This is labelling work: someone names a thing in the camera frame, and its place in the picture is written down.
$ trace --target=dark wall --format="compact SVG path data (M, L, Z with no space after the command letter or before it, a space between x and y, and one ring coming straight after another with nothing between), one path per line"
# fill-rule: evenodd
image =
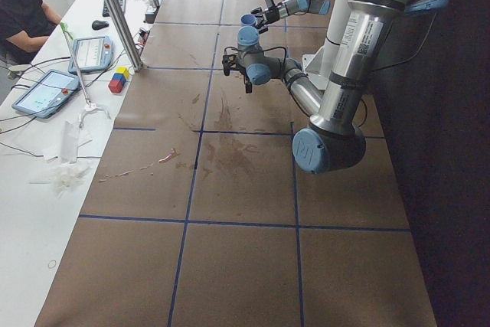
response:
M439 327L490 326L490 1L452 0L372 86Z

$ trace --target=white table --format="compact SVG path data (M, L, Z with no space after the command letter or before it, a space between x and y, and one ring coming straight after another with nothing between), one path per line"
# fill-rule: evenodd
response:
M76 38L94 35L108 35L114 42L114 58L123 51L116 28L110 18L109 27L93 31L91 24L102 17L103 0L76 0L64 21ZM143 24L146 5L142 0L127 0L126 20L129 30L136 34ZM66 41L59 27L34 59L40 61L69 56ZM121 56L119 66L130 67L126 55ZM41 64L46 71L56 69L67 71L68 61ZM112 94L108 83L115 70L102 75L89 89L91 100L97 105L105 105L112 119L102 112L87 115L84 120L83 135L90 134L91 141L80 147L79 156L100 157L113 127L113 119L119 112L128 86L121 94ZM86 78L90 82L98 74ZM30 69L18 83L32 85L41 72ZM25 92L13 89L0 106L0 120L22 115L11 108L13 102ZM12 132L0 134L0 142L24 149L34 154L42 154L43 149L56 145L63 134L65 121L76 122L78 114L85 106L80 92L66 106L50 119L36 119ZM0 121L2 131L20 126L30 117ZM33 178L45 177L47 173L60 167L57 159L46 162L13 149L0 146L0 325L32 326L53 281L57 267L80 208L89 189L99 159L79 159L89 164L79 182L65 188L61 194L54 183L32 184Z

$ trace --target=blue cup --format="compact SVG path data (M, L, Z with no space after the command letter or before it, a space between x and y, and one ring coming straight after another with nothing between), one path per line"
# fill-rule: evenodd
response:
M242 15L242 18L240 18L240 22L242 26L252 26L255 27L255 15Z

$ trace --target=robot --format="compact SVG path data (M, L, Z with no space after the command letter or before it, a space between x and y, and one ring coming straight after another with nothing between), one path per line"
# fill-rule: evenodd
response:
M267 57L260 34L267 25L299 12L324 15L327 0L285 0L242 17L237 47L227 47L224 74L243 74L246 92L271 78L284 81L299 108L309 116L292 150L299 167L313 174L349 168L365 154L362 131L352 122L380 49L397 18L437 12L449 0L335 0L325 43L304 65L285 57ZM226 50L233 49L234 54Z

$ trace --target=tablet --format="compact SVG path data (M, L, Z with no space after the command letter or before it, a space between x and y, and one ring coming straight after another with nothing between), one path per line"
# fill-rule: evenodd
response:
M73 53L77 56L80 72L92 73L107 69L113 59L113 42L107 36L77 38L73 41ZM68 71L77 74L73 58Z
M79 85L78 77L49 70L12 104L12 108L38 118L48 118L70 99Z

